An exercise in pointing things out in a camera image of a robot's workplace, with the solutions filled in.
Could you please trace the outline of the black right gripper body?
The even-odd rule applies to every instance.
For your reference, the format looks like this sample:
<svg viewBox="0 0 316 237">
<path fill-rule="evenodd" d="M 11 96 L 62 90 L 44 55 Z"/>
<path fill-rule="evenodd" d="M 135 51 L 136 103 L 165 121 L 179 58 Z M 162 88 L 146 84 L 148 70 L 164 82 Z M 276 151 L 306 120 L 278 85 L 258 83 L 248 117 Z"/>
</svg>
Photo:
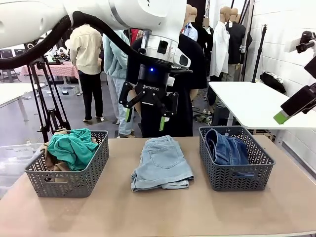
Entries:
<svg viewBox="0 0 316 237">
<path fill-rule="evenodd" d="M 316 106 L 316 84 L 303 86 L 292 97 L 281 105 L 282 110 L 290 117 L 303 112 L 306 114 Z"/>
</svg>

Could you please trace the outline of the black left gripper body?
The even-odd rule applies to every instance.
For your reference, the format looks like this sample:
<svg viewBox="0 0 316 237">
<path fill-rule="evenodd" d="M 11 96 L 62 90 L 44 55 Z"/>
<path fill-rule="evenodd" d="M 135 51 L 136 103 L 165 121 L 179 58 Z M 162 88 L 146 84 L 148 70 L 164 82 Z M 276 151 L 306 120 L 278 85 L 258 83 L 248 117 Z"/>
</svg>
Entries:
<svg viewBox="0 0 316 237">
<path fill-rule="evenodd" d="M 146 66 L 140 64 L 138 81 L 135 86 L 136 101 L 152 106 L 165 106 L 166 85 L 171 66 Z"/>
</svg>

